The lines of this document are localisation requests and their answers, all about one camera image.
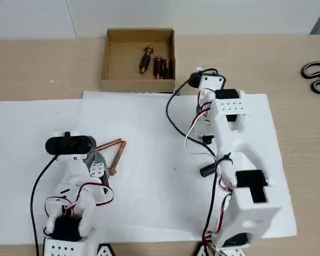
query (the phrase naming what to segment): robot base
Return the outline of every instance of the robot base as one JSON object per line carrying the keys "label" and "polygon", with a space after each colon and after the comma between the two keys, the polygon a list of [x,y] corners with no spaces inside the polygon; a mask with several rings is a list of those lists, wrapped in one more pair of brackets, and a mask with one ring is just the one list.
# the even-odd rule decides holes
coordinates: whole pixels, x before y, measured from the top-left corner
{"label": "robot base", "polygon": [[210,249],[207,247],[208,255],[204,252],[204,245],[202,243],[198,244],[198,247],[196,249],[196,253],[194,256],[245,256],[244,252],[242,250],[222,250],[223,252],[219,252],[215,249]]}
{"label": "robot base", "polygon": [[43,256],[115,256],[110,244],[97,244],[94,232],[78,242],[47,238]]}

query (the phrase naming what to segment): copper rod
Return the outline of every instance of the copper rod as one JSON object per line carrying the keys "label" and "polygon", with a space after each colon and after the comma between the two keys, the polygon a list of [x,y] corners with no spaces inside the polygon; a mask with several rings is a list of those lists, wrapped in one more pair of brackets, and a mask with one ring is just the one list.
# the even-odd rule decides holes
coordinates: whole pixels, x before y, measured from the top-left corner
{"label": "copper rod", "polygon": [[126,147],[126,145],[127,145],[126,141],[122,141],[121,142],[121,144],[120,144],[120,146],[118,148],[118,151],[117,151],[117,153],[116,153],[116,155],[114,157],[114,160],[113,160],[111,166],[108,168],[110,175],[114,175],[116,173],[116,166],[118,164],[119,159],[122,156],[122,153],[123,153],[124,148]]}
{"label": "copper rod", "polygon": [[108,142],[108,143],[102,144],[102,145],[100,145],[100,146],[97,146],[97,147],[96,147],[96,151],[104,150],[104,149],[106,149],[106,148],[109,148],[109,147],[111,147],[111,146],[113,146],[113,145],[116,145],[116,144],[119,144],[119,143],[121,143],[121,142],[122,142],[122,139],[121,139],[121,138],[119,138],[119,139],[117,139],[117,140],[113,140],[113,141],[111,141],[111,142]]}

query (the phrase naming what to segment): black cylindrical component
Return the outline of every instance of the black cylindrical component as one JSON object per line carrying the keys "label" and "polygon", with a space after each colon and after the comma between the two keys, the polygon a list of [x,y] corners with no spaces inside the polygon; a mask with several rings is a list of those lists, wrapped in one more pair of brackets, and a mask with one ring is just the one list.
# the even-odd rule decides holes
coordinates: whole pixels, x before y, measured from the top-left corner
{"label": "black cylindrical component", "polygon": [[150,55],[153,53],[153,48],[151,46],[148,46],[145,48],[145,54],[142,56],[139,70],[140,73],[143,74],[144,72],[147,71],[149,63],[150,63]]}
{"label": "black cylindrical component", "polygon": [[205,178],[207,176],[212,175],[216,171],[216,168],[217,167],[216,167],[215,163],[212,163],[208,166],[201,168],[199,170],[199,172],[201,173],[201,176]]}
{"label": "black cylindrical component", "polygon": [[169,58],[164,58],[164,71],[162,76],[163,76],[163,79],[172,79],[171,63]]}
{"label": "black cylindrical component", "polygon": [[45,149],[50,155],[88,154],[96,149],[96,141],[91,136],[70,136],[66,133],[62,137],[49,138]]}
{"label": "black cylindrical component", "polygon": [[193,88],[198,88],[201,82],[202,74],[199,72],[194,72],[190,75],[190,80],[188,84]]}
{"label": "black cylindrical component", "polygon": [[159,80],[163,72],[163,59],[161,56],[157,56],[154,59],[154,76],[155,79]]}

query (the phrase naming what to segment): white wall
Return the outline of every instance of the white wall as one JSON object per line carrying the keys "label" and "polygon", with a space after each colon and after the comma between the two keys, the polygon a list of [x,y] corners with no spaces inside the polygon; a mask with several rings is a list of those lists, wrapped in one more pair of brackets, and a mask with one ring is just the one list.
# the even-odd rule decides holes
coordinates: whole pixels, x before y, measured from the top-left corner
{"label": "white wall", "polygon": [[0,0],[0,39],[74,37],[64,0]]}
{"label": "white wall", "polygon": [[0,39],[101,37],[114,27],[308,34],[319,16],[320,0],[0,0]]}

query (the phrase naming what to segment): wire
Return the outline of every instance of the wire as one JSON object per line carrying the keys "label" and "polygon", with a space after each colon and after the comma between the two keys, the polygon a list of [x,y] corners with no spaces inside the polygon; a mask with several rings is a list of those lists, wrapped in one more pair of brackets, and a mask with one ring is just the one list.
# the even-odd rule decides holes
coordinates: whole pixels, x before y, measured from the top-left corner
{"label": "wire", "polygon": [[231,194],[227,194],[223,201],[222,201],[222,204],[220,205],[220,212],[219,212],[219,218],[218,218],[218,224],[217,224],[217,231],[216,233],[219,233],[221,227],[222,227],[222,223],[223,223],[223,216],[224,216],[224,207],[225,207],[225,202],[226,202],[226,198],[228,196],[231,196]]}
{"label": "wire", "polygon": [[[186,137],[186,134],[183,133],[183,132],[176,126],[176,124],[172,121],[172,119],[171,119],[170,116],[169,116],[169,105],[170,105],[171,101],[173,100],[173,98],[180,92],[180,90],[188,83],[189,80],[190,80],[190,78],[187,79],[178,89],[176,89],[176,90],[174,91],[174,93],[171,95],[171,97],[169,98],[169,100],[168,100],[168,102],[167,102],[167,104],[166,104],[166,116],[167,116],[167,119],[170,121],[170,123],[171,123],[172,126],[176,129],[176,131],[179,132],[179,133],[180,133],[182,136],[184,136],[184,137]],[[189,137],[189,136],[187,136],[187,139],[190,140],[190,141],[193,141],[193,142],[195,142],[195,143],[197,143],[197,144],[199,144],[199,145],[201,145],[201,146],[204,147],[211,155],[213,155],[213,156],[215,157],[215,154],[214,154],[214,152],[212,151],[212,149],[209,148],[209,147],[208,147],[207,145],[205,145],[204,143],[202,143],[202,142],[200,142],[200,141],[198,141],[198,140],[195,140],[195,139],[193,139],[193,138],[191,138],[191,137]]]}
{"label": "wire", "polygon": [[202,104],[202,106],[200,107],[200,111],[202,111],[203,107],[205,107],[207,104],[211,104],[211,103],[212,103],[211,101],[207,101],[204,104]]}
{"label": "wire", "polygon": [[110,202],[113,201],[114,199],[114,191],[112,188],[106,186],[106,185],[103,185],[103,184],[100,184],[100,183],[94,183],[94,182],[87,182],[87,183],[84,183],[80,186],[79,190],[78,190],[78,194],[77,194],[77,198],[76,198],[76,202],[74,202],[73,204],[71,204],[70,206],[68,206],[67,208],[65,208],[65,210],[72,210],[76,204],[79,202],[79,199],[81,197],[81,192],[82,192],[82,189],[85,187],[85,186],[97,186],[97,187],[102,187],[102,188],[106,188],[106,189],[109,189],[111,192],[113,192],[113,196],[110,200],[108,201],[105,201],[105,202],[101,202],[101,203],[96,203],[96,206],[102,206],[102,205],[106,205],[106,204],[109,204]]}
{"label": "wire", "polygon": [[45,240],[46,240],[46,237],[44,237],[44,240],[43,240],[43,254],[42,254],[42,256],[44,256],[44,252],[45,252]]}
{"label": "wire", "polygon": [[44,233],[44,235],[47,236],[47,237],[52,237],[52,234],[46,233],[46,227],[43,229],[43,233]]}
{"label": "wire", "polygon": [[206,114],[209,110],[210,110],[210,108],[207,108],[206,110],[200,112],[198,115],[195,116],[195,118],[193,119],[192,124],[191,124],[190,128],[188,129],[188,132],[185,136],[185,139],[183,141],[183,146],[191,155],[208,155],[208,156],[212,156],[213,159],[215,161],[217,161],[217,158],[214,155],[211,155],[210,153],[207,153],[207,152],[194,153],[194,152],[190,152],[187,148],[187,138],[188,138],[190,132],[192,131],[192,129],[194,128],[194,126],[198,122],[199,118],[202,117],[204,114]]}
{"label": "wire", "polygon": [[232,192],[233,190],[228,188],[228,187],[224,187],[222,184],[222,175],[220,175],[219,181],[218,181],[218,185],[221,189],[223,189],[225,192]]}
{"label": "wire", "polygon": [[[218,75],[218,71],[215,69],[215,68],[209,68],[209,69],[205,69],[205,70],[202,70],[200,71],[200,73],[204,73],[204,72],[208,72],[208,71],[215,71],[216,72],[216,75]],[[221,75],[218,75],[220,77],[223,78],[223,84],[221,86],[221,90],[224,89],[224,86],[225,86],[225,83],[226,83],[226,78],[224,76],[221,76]],[[176,129],[177,132],[179,132],[182,136],[186,137],[186,134],[184,134],[177,126],[176,124],[171,120],[170,116],[169,116],[169,105],[171,103],[171,101],[173,100],[173,98],[178,95],[178,93],[180,92],[180,90],[190,81],[190,78],[187,79],[178,89],[176,89],[173,94],[171,95],[171,97],[169,98],[167,104],[166,104],[166,116],[167,116],[167,119],[170,121],[170,123],[172,124],[172,126]],[[195,140],[189,136],[187,136],[187,139],[190,140],[190,141],[193,141],[201,146],[203,146],[212,156],[214,156],[216,158],[216,155],[215,153],[213,152],[213,150],[211,148],[209,148],[206,144],[198,141],[198,140]],[[207,231],[207,228],[209,226],[209,223],[210,223],[210,218],[211,218],[211,214],[212,214],[212,210],[213,210],[213,204],[214,204],[214,194],[215,194],[215,189],[216,189],[216,184],[217,184],[217,166],[218,166],[218,163],[221,162],[222,160],[231,160],[229,158],[229,155],[225,155],[224,157],[222,157],[221,159],[219,159],[218,161],[216,161],[216,171],[214,173],[214,179],[213,179],[213,187],[212,187],[212,196],[211,196],[211,202],[210,202],[210,209],[209,209],[209,213],[207,214],[207,220],[206,220],[206,224],[205,224],[205,228],[204,228],[204,231],[203,231],[203,234],[202,234],[202,241],[203,241],[203,244],[204,244],[204,252],[207,254],[207,246],[206,246],[206,243],[204,241],[204,236],[205,236],[205,233]]]}
{"label": "wire", "polygon": [[64,198],[64,197],[60,197],[60,196],[50,196],[50,197],[48,197],[47,199],[45,199],[45,204],[44,204],[44,209],[45,209],[45,213],[46,213],[47,217],[49,217],[49,213],[47,212],[46,204],[47,204],[47,202],[48,202],[49,200],[51,200],[51,199],[56,199],[56,201],[61,201],[61,200],[63,200],[63,201],[65,201],[65,202],[68,204],[68,206],[71,204],[70,200],[69,200],[69,199],[66,199],[66,198]]}
{"label": "wire", "polygon": [[218,252],[220,252],[221,254],[223,254],[224,256],[228,256],[226,253],[224,253],[224,251],[219,250]]}
{"label": "wire", "polygon": [[207,235],[207,236],[204,237],[204,241],[205,241],[205,242],[211,242],[211,239],[212,239],[211,234],[209,234],[209,235]]}
{"label": "wire", "polygon": [[212,214],[212,210],[213,210],[213,205],[214,205],[214,194],[215,194],[215,189],[216,189],[216,184],[217,184],[217,167],[218,167],[218,164],[224,160],[227,160],[227,161],[231,161],[232,162],[232,159],[230,158],[230,154],[231,153],[228,153],[227,155],[224,155],[221,159],[219,159],[218,161],[216,161],[216,166],[215,166],[215,172],[214,172],[214,177],[213,177],[213,185],[212,185],[212,195],[211,195],[211,202],[210,202],[210,208],[209,208],[209,213],[207,214],[207,219],[206,219],[206,224],[205,224],[205,227],[204,227],[204,230],[203,230],[203,234],[202,234],[202,241],[204,243],[204,251],[205,251],[205,254],[208,255],[207,253],[207,247],[206,247],[206,243],[204,242],[204,236],[205,236],[205,233],[207,231],[207,228],[209,227],[209,224],[210,224],[210,218],[211,218],[211,214]]}
{"label": "wire", "polygon": [[200,101],[200,99],[201,99],[201,92],[202,92],[202,90],[208,90],[208,91],[211,91],[211,92],[213,92],[213,93],[215,94],[215,91],[212,90],[212,89],[210,89],[210,88],[202,88],[202,89],[198,92],[198,106],[200,107],[200,109],[202,108],[202,107],[200,106],[200,104],[199,104],[199,101]]}
{"label": "wire", "polygon": [[36,247],[36,256],[39,256],[39,246],[38,246],[38,236],[37,236],[37,230],[36,230],[36,223],[34,220],[34,214],[33,214],[33,198],[34,198],[34,193],[36,191],[38,182],[40,181],[41,177],[43,176],[43,174],[46,172],[46,170],[51,166],[51,164],[57,159],[59,155],[55,155],[50,161],[49,163],[45,166],[45,168],[42,170],[42,172],[39,174],[38,178],[36,179],[34,185],[33,185],[33,189],[32,189],[32,193],[31,193],[31,201],[30,201],[30,213],[31,213],[31,220],[32,220],[32,226],[33,226],[33,235],[34,235],[34,243],[35,243],[35,247]]}

